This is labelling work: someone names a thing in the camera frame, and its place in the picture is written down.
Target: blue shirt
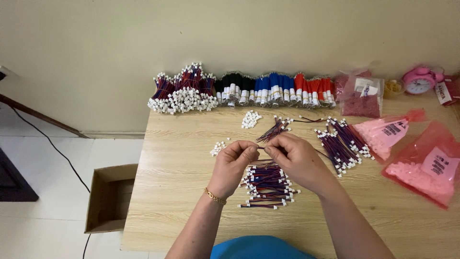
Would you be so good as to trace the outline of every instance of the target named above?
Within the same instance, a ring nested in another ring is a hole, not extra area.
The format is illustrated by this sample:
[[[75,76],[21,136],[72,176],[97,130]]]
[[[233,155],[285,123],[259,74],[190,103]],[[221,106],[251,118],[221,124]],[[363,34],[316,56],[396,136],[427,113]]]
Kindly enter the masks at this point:
[[[215,245],[210,259],[316,259],[270,235],[248,235]]]

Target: beige wall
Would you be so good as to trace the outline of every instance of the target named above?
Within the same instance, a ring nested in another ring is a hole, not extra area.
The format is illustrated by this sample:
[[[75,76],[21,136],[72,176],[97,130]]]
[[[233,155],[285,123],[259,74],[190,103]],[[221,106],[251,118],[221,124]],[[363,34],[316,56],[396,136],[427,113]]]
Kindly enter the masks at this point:
[[[460,64],[460,1],[2,0],[0,93],[79,130],[144,131],[152,77]]]

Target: pink alarm clock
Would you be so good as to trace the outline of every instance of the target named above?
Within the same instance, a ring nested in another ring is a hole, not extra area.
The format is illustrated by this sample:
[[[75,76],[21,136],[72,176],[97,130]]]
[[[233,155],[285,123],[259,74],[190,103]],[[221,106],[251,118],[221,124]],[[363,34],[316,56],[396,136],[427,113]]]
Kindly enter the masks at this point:
[[[422,94],[444,79],[443,73],[435,73],[426,66],[418,66],[404,74],[404,89],[410,94]]]

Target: person's hand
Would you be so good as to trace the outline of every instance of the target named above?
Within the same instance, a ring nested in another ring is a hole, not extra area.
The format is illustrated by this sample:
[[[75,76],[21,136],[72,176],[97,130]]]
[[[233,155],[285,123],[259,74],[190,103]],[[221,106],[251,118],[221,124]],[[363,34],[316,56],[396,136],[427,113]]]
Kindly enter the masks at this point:
[[[251,141],[236,141],[222,149],[216,158],[213,176],[207,189],[214,196],[226,200],[241,181],[249,162],[259,159],[258,145]]]
[[[306,140],[283,133],[267,143],[265,152],[294,182],[317,195],[335,184],[337,179]]]

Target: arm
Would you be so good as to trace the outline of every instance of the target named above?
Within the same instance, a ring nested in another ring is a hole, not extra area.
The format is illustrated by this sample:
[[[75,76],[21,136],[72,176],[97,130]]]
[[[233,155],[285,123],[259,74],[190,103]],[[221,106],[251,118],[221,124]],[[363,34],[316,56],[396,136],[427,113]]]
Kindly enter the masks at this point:
[[[249,162],[259,159],[257,147],[250,141],[236,141],[221,150],[208,191],[221,200],[227,200],[238,187]],[[209,258],[223,207],[203,193],[165,259]]]
[[[296,183],[318,195],[339,259],[394,258],[310,143],[281,134],[267,144],[265,152]]]

